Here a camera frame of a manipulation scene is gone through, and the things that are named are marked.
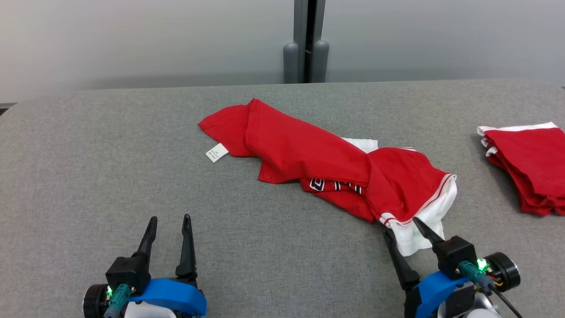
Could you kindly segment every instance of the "clothing tag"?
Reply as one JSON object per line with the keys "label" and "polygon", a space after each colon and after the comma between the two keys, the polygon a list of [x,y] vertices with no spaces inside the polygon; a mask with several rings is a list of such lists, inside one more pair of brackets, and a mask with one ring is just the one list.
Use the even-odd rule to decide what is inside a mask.
{"label": "clothing tag", "polygon": [[228,150],[224,147],[224,145],[219,143],[215,147],[210,149],[208,152],[206,152],[206,155],[208,156],[208,158],[210,158],[210,160],[212,160],[212,162],[216,162],[220,158],[225,156],[227,153]]}

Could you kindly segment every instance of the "green led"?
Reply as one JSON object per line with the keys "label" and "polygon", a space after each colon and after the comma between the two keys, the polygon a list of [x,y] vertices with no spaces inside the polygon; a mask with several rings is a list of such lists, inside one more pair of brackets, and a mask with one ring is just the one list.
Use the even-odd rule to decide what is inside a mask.
{"label": "green led", "polygon": [[477,267],[481,272],[486,272],[489,269],[489,263],[485,259],[477,259]]}

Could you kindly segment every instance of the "blue bracket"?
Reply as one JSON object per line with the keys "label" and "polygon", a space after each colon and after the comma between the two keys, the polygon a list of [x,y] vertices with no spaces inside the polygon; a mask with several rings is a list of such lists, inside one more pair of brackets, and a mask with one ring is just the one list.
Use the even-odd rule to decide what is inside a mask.
{"label": "blue bracket", "polygon": [[151,280],[141,296],[132,296],[130,302],[146,302],[155,306],[187,313],[189,316],[206,316],[207,301],[194,286],[169,278]]}
{"label": "blue bracket", "polygon": [[433,311],[453,293],[457,285],[468,281],[469,279],[465,277],[451,280],[442,272],[426,276],[416,287],[420,291],[421,304],[416,309],[415,318],[429,318]]}

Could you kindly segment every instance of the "folded red cloth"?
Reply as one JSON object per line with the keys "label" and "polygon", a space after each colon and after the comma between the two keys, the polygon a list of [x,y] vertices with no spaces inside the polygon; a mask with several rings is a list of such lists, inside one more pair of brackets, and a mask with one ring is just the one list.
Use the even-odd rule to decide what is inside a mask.
{"label": "folded red cloth", "polygon": [[488,160],[516,184],[520,210],[565,215],[565,134],[554,123],[493,128],[480,126]]}
{"label": "folded red cloth", "polygon": [[224,108],[198,125],[232,156],[261,158],[259,180],[300,180],[305,191],[391,227],[404,255],[430,246],[421,242],[411,222],[417,213],[443,235],[441,218],[457,193],[455,175],[434,168],[413,149],[381,148],[367,154],[257,99]]}

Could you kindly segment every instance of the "table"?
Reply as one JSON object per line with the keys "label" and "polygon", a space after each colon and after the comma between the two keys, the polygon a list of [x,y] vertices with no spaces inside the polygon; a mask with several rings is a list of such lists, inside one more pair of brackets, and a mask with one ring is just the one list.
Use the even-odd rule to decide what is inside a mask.
{"label": "table", "polygon": [[[205,156],[216,143],[197,123],[253,97],[340,136],[414,147],[457,174],[446,236],[513,258],[522,283],[505,294],[524,317],[565,311],[565,218],[520,213],[476,133],[565,127],[565,90],[465,80],[85,91],[19,103],[0,117],[2,316],[80,317],[88,286],[137,249],[153,215],[151,274],[174,276],[189,213],[208,317],[401,317],[404,292],[379,224],[296,183],[257,181],[257,158]],[[422,276],[437,270],[431,250],[408,261]]]}

